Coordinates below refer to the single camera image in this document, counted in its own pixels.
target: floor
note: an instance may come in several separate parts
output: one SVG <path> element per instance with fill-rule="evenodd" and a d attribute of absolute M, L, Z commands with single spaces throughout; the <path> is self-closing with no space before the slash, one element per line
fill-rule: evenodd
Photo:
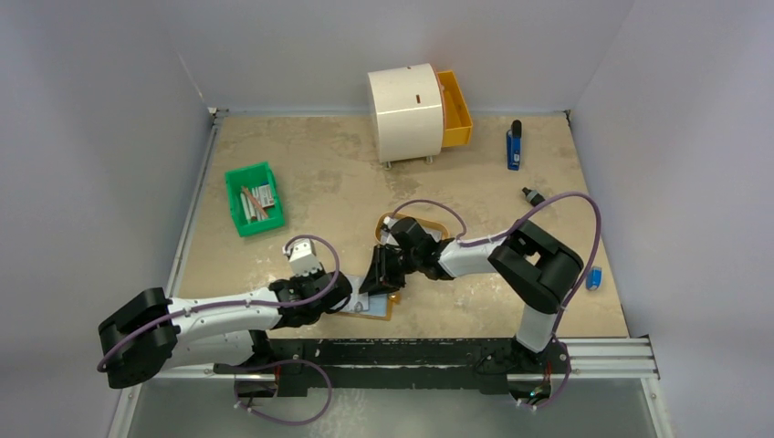
<path fill-rule="evenodd" d="M 445 149 L 433 164 L 396 162 L 385 171 L 376 160 L 369 117 L 228 117 L 220 132 L 193 239 L 184 259 L 178 295 L 218 297 L 262 287 L 291 275 L 280 247 L 292 236 L 322 236 L 340 252 L 342 270 L 364 275 L 371 261 L 373 230 L 379 217 L 414 198 L 446 203 L 467 221 L 466 238 L 509 227 L 530 205 L 521 187 L 547 197 L 586 191 L 578 155 L 562 115 L 519 117 L 524 127 L 523 165 L 505 165 L 505 133 L 513 117 L 474 118 L 469 145 Z M 239 237 L 225 192 L 226 171 L 269 162 L 286 206 L 283 228 Z M 459 225 L 446 212 L 424 206 L 405 211 L 443 223 L 452 234 Z M 593 213 L 580 199 L 563 200 L 535 222 L 585 260 L 591 250 Z M 319 248 L 327 268 L 332 258 Z M 559 329 L 562 337 L 628 336 L 621 305 L 602 246 L 600 289 L 582 288 Z M 409 277 L 392 320 L 325 316 L 305 328 L 283 328 L 274 338 L 456 338 L 509 337 L 523 303 L 498 275 L 474 275 L 452 282 Z"/>

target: table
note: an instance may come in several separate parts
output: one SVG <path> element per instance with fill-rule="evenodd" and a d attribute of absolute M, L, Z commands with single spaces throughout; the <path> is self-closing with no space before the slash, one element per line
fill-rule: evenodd
<path fill-rule="evenodd" d="M 430 198 L 456 209 L 467 221 L 465 238 L 508 228 L 531 206 L 521 188 L 547 198 L 586 191 L 578 154 L 563 114 L 518 117 L 523 124 L 521 170 L 506 167 L 505 133 L 514 117 L 474 118 L 467 146 L 444 149 L 434 163 L 396 162 L 385 171 L 376 159 L 371 118 L 225 118 L 193 223 L 178 296 L 218 297 L 243 293 L 288 277 L 281 246 L 292 236 L 314 234 L 334 244 L 342 270 L 364 275 L 379 217 L 403 201 Z M 229 213 L 224 173 L 267 161 L 277 177 L 286 226 L 241 238 Z M 452 235 L 455 219 L 432 206 L 403 213 L 443 223 Z M 533 218 L 584 260 L 591 250 L 594 216 L 585 201 L 559 201 Z M 318 245 L 327 269 L 332 257 Z M 610 264 L 601 246 L 594 265 L 602 286 L 582 288 L 559 328 L 561 337 L 626 337 L 628 332 Z M 304 328 L 272 330 L 273 338 L 483 338 L 516 332 L 523 303 L 497 274 L 454 281 L 407 278 L 391 321 L 323 316 Z"/>

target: yellow box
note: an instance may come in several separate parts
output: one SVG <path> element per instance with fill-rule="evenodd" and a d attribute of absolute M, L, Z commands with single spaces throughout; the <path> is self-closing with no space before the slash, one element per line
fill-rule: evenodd
<path fill-rule="evenodd" d="M 473 121 L 470 120 L 465 97 L 459 89 L 454 71 L 439 71 L 438 80 L 444 93 L 444 141 L 441 146 L 449 148 L 465 145 L 470 142 L 473 133 Z"/>

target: white wall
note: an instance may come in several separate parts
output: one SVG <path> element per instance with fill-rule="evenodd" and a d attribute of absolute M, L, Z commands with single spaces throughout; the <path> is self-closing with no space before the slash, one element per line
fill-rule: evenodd
<path fill-rule="evenodd" d="M 0 428 L 104 436 L 98 324 L 165 285 L 208 114 L 147 1 L 0 5 Z"/>
<path fill-rule="evenodd" d="M 209 106 L 366 110 L 366 73 L 431 62 L 473 110 L 572 108 L 633 0 L 162 0 Z"/>
<path fill-rule="evenodd" d="M 680 436 L 774 436 L 774 4 L 637 0 L 573 130 Z"/>

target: green plastic bin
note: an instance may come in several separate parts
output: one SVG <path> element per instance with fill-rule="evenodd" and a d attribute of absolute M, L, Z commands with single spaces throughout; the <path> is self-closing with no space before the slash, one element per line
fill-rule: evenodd
<path fill-rule="evenodd" d="M 271 194 L 274 195 L 274 206 L 266 209 L 268 219 L 248 222 L 245 218 L 245 208 L 242 206 L 242 200 L 239 196 L 242 192 L 242 186 L 253 188 L 266 185 L 267 183 L 271 187 Z M 236 231 L 240 236 L 256 235 L 279 228 L 285 224 L 282 201 L 280 201 L 279 195 L 277 195 L 277 181 L 274 179 L 274 173 L 271 172 L 271 168 L 268 167 L 268 162 L 260 162 L 242 169 L 226 172 L 225 189 L 228 191 L 231 218 L 234 220 Z"/>

